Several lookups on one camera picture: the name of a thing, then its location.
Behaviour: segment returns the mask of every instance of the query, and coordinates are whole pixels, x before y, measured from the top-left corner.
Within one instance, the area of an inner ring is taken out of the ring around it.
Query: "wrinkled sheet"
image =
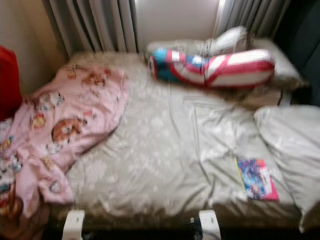
[[[63,228],[68,210],[84,209],[85,230],[178,228],[208,208],[223,227],[298,226],[300,212],[254,112],[239,106],[255,91],[164,82],[137,54],[83,53],[72,62],[124,68],[130,96],[118,128],[68,172],[75,204],[53,206],[51,227]],[[247,199],[236,157],[264,159],[279,201]]]
[[[74,201],[65,173],[118,126],[129,95],[127,76],[105,65],[60,69],[1,124],[0,224],[4,236],[27,239],[45,203]]]
[[[320,107],[264,107],[255,113],[302,218],[302,232],[320,228]]]

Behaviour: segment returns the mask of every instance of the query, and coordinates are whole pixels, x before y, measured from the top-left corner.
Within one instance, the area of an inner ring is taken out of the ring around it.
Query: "magazine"
[[[245,192],[250,199],[279,200],[276,187],[262,159],[237,159]]]

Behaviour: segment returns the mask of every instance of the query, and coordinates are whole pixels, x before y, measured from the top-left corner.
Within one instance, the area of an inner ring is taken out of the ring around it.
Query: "pillow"
[[[21,102],[16,55],[0,46],[0,121],[13,116]]]
[[[270,39],[256,38],[251,49],[266,49],[272,54],[275,62],[275,78],[271,83],[272,86],[293,91],[307,85],[287,56]]]
[[[146,46],[144,57],[146,60],[152,53],[160,48],[173,50],[186,55],[199,55],[203,57],[221,54],[231,54],[247,49],[247,30],[243,26],[229,29],[216,39],[202,40],[174,40],[155,41]]]
[[[300,230],[320,228],[320,107],[263,107],[254,118],[301,210]]]
[[[207,88],[254,88],[271,81],[275,71],[264,49],[200,57],[160,48],[148,66],[156,77]]]

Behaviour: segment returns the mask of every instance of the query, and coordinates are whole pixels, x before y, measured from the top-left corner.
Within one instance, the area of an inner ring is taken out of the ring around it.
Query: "red cushion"
[[[0,121],[13,116],[21,102],[16,55],[0,46]]]

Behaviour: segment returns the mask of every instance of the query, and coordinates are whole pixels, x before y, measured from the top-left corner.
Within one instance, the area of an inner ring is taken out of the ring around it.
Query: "white wall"
[[[219,0],[135,0],[139,50],[151,41],[213,37]]]
[[[19,0],[30,25],[38,39],[39,46],[53,71],[66,63],[63,54],[57,48],[56,36],[51,27],[42,0]]]
[[[41,0],[24,1],[32,3],[27,8],[33,13],[26,13],[22,0],[0,0],[0,44],[15,52],[21,93],[29,94],[50,81],[65,60],[54,53],[58,50]]]

